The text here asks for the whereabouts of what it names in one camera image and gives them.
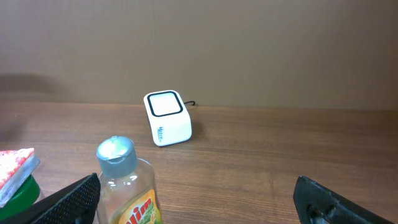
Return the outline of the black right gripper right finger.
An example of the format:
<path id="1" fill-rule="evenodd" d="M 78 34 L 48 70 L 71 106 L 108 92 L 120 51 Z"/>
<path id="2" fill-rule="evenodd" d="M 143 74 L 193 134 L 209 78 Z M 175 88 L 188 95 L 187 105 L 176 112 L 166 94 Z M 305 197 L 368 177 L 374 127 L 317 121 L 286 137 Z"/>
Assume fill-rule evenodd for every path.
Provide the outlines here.
<path id="1" fill-rule="evenodd" d="M 393 224 L 306 176 L 298 177 L 293 199 L 304 224 Z"/>

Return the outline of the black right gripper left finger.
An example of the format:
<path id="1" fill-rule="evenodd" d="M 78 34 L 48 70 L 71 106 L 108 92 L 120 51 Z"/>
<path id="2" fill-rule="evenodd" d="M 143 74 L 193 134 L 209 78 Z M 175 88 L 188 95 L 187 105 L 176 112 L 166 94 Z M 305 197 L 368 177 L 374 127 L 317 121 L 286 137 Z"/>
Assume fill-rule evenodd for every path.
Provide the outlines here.
<path id="1" fill-rule="evenodd" d="M 92 224 L 100 200 L 96 173 L 76 181 L 33 204 L 1 224 Z"/>

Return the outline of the green lidded jar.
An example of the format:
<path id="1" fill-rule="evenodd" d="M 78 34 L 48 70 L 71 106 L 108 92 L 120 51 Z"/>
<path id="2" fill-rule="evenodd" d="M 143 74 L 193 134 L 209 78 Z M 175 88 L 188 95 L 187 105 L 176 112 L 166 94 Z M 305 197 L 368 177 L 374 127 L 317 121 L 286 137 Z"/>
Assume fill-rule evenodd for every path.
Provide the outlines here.
<path id="1" fill-rule="evenodd" d="M 28 176 L 7 204 L 1 208 L 1 220 L 20 213 L 43 198 L 45 196 L 33 175 Z"/>

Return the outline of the yellow dish soap bottle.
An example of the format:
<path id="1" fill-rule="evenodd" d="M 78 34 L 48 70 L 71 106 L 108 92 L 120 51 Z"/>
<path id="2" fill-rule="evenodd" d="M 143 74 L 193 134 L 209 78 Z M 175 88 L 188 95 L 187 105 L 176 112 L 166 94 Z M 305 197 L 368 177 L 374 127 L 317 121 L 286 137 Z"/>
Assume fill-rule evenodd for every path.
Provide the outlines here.
<path id="1" fill-rule="evenodd" d="M 136 156 L 134 142 L 113 136 L 98 146 L 96 156 L 101 167 L 98 222 L 163 224 L 154 169 Z"/>

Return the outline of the red patterned small carton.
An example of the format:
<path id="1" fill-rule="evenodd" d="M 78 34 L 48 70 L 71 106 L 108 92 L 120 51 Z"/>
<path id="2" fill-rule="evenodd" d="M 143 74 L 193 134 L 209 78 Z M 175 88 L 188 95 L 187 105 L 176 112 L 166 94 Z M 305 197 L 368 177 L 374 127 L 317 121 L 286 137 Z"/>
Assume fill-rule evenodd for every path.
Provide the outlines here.
<path id="1" fill-rule="evenodd" d="M 1 208 L 40 164 L 34 148 L 1 151 Z"/>

